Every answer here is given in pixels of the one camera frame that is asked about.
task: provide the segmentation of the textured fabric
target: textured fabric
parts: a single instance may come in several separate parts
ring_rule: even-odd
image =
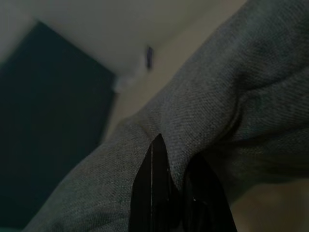
[[[180,189],[204,152],[232,201],[309,177],[309,1],[251,0],[59,184],[25,232],[125,232],[134,177],[162,134]]]

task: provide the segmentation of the white ceiling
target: white ceiling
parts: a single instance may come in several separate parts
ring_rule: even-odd
[[[219,0],[11,0],[116,74]]]

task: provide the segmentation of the dark panel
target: dark panel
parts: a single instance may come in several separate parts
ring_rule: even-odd
[[[38,24],[0,70],[0,226],[23,228],[99,143],[114,75]]]

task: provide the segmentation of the dark green wall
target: dark green wall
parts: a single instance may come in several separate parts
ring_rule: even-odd
[[[114,74],[39,23],[0,69],[0,227],[23,228],[93,151]]]

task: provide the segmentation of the beige floor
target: beige floor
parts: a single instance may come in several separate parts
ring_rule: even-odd
[[[206,38],[244,2],[222,1],[157,49],[151,73],[118,95],[106,136],[163,88]],[[232,213],[239,232],[309,232],[309,181],[257,186],[234,203]]]

